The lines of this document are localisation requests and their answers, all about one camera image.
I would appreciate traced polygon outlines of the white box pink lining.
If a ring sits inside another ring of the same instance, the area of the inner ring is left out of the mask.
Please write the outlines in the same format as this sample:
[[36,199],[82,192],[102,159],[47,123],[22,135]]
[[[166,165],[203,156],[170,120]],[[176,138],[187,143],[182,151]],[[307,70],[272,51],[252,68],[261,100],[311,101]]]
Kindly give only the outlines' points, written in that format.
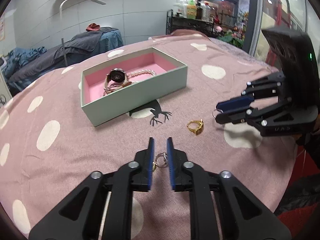
[[[135,76],[131,85],[103,96],[106,75],[120,68]],[[187,85],[188,67],[174,57],[147,48],[120,55],[81,74],[81,108],[93,126],[99,126]]]

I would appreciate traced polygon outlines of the pink polka dot bedspread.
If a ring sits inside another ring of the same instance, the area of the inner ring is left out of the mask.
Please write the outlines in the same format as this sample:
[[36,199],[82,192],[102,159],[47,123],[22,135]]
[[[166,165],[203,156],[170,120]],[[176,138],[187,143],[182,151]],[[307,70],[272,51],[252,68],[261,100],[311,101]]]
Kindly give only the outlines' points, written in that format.
[[[188,66],[187,86],[149,108],[93,126],[80,106],[81,74],[96,64],[155,47]],[[241,50],[200,34],[124,46],[34,81],[1,108],[1,204],[24,237],[92,171],[109,173],[155,139],[211,172],[229,170],[270,210],[291,178],[291,137],[263,138],[247,124],[221,126],[212,112],[246,82],[273,72]]]

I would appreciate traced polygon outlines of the black trolley rack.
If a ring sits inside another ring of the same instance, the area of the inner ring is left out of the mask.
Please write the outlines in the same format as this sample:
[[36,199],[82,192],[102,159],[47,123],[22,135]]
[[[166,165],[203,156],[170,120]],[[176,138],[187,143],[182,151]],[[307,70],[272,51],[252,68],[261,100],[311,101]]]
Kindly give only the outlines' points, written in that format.
[[218,33],[214,30],[214,24],[202,20],[193,20],[183,17],[176,17],[173,10],[167,11],[166,34],[169,35],[178,29],[199,31],[208,37],[217,37]]

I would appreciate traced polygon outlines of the green lotion bottle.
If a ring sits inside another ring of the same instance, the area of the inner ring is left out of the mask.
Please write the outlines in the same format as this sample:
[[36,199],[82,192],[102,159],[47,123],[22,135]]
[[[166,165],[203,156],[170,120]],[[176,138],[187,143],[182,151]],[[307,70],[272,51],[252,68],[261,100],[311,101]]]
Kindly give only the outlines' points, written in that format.
[[197,14],[196,0],[187,0],[186,16],[188,19],[195,20]]

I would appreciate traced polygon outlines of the rose gold watch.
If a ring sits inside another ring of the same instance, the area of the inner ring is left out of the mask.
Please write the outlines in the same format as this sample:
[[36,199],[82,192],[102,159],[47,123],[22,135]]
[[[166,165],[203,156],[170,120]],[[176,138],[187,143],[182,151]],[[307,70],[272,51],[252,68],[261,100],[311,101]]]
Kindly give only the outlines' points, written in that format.
[[116,90],[122,89],[131,84],[132,82],[129,80],[129,76],[124,70],[114,68],[106,75],[103,96],[111,94]]

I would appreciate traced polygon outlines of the white beauty machine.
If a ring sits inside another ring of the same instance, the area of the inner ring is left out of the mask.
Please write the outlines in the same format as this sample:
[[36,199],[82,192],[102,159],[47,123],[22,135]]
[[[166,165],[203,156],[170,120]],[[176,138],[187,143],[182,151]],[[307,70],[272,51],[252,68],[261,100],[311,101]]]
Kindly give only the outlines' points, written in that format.
[[0,59],[1,70],[0,70],[0,106],[5,106],[11,99],[12,95],[8,89],[7,83],[5,81],[2,69],[7,65],[4,57],[1,56]]

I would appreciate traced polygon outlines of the red cloth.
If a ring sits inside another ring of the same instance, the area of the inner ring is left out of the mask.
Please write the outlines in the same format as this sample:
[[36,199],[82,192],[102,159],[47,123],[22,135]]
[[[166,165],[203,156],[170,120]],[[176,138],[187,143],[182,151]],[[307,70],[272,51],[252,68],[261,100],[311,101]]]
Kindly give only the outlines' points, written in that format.
[[99,31],[100,30],[100,25],[91,23],[86,27],[86,31]]

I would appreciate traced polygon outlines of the blue crumpled blanket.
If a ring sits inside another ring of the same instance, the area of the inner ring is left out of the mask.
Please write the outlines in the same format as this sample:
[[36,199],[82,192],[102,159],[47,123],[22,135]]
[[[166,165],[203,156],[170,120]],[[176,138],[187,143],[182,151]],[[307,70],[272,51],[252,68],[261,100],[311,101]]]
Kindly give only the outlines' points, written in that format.
[[1,67],[2,74],[8,80],[15,72],[34,61],[46,52],[45,47],[23,49],[15,48],[4,57],[6,66]]

